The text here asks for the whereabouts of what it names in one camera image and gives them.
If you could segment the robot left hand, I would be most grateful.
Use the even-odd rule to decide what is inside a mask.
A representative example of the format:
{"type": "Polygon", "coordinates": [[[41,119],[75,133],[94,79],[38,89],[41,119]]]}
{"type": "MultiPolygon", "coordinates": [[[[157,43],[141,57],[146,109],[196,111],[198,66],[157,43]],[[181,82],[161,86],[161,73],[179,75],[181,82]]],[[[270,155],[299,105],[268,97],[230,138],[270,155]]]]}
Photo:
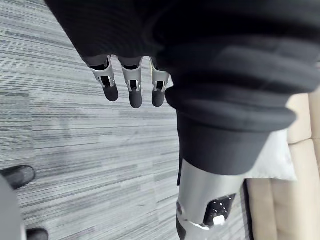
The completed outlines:
{"type": "Polygon", "coordinates": [[[149,57],[152,104],[176,110],[176,230],[205,240],[272,132],[296,115],[286,105],[320,84],[317,0],[48,0],[78,54],[114,102],[111,56],[130,105],[142,105],[149,57]]]}

